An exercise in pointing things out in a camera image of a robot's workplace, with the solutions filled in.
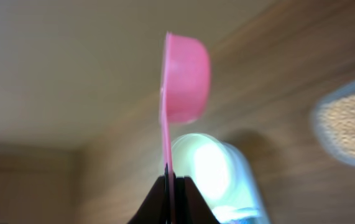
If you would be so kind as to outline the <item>pink plastic measuring scoop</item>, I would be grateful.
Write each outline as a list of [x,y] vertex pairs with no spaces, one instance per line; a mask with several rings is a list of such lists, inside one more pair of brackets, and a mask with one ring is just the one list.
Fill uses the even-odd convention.
[[159,122],[168,193],[169,219],[175,223],[170,123],[192,123],[205,110],[210,92],[211,65],[208,50],[198,39],[166,33],[162,57]]

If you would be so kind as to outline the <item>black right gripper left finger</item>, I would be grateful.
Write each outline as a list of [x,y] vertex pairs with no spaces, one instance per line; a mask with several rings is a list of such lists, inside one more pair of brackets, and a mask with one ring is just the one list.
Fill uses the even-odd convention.
[[128,224],[168,223],[168,165],[159,176],[146,198]]

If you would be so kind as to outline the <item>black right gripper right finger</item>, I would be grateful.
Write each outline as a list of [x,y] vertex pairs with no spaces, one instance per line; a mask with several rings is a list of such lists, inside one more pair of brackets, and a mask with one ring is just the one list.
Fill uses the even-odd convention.
[[190,177],[174,180],[176,224],[219,224]]

